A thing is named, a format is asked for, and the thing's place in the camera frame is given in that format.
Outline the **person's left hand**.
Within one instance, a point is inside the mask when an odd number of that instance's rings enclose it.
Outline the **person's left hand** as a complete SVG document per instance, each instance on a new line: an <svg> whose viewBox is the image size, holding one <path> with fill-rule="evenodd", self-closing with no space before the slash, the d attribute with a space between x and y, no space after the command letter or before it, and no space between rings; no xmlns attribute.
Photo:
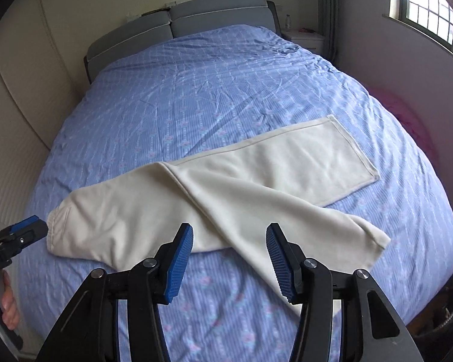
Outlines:
<svg viewBox="0 0 453 362"><path fill-rule="evenodd" d="M4 282L4 293L1 298L3 308L2 320L9 330L14 331L18 327L20 320L18 305L11 287L9 274L6 271L2 271L2 273Z"/></svg>

